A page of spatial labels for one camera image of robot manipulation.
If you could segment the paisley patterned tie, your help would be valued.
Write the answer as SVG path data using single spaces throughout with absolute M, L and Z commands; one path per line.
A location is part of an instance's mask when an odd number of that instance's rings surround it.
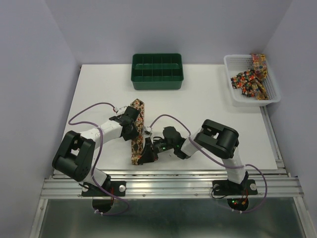
M 132 139 L 131 141 L 131 163 L 133 165 L 138 165 L 138 161 L 141 158 L 143 148 L 144 148 L 144 137 L 143 137 L 143 127 L 144 127 L 144 116 L 145 116 L 145 104 L 140 99 L 135 99 L 131 104 L 131 107 L 139 111 L 139 115 L 136 119 L 135 125 L 139 135 Z

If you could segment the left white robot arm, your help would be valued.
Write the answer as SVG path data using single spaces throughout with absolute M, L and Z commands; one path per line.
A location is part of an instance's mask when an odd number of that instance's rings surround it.
M 110 176 L 96 169 L 96 165 L 105 143 L 117 138 L 128 141 L 139 135 L 136 127 L 139 114 L 139 110 L 127 106 L 101 125 L 89 121 L 72 122 L 74 118 L 71 118 L 70 125 L 89 124 L 93 128 L 81 133 L 67 132 L 53 158 L 52 167 L 77 182 L 93 185 L 98 195 L 118 199 L 112 193 Z

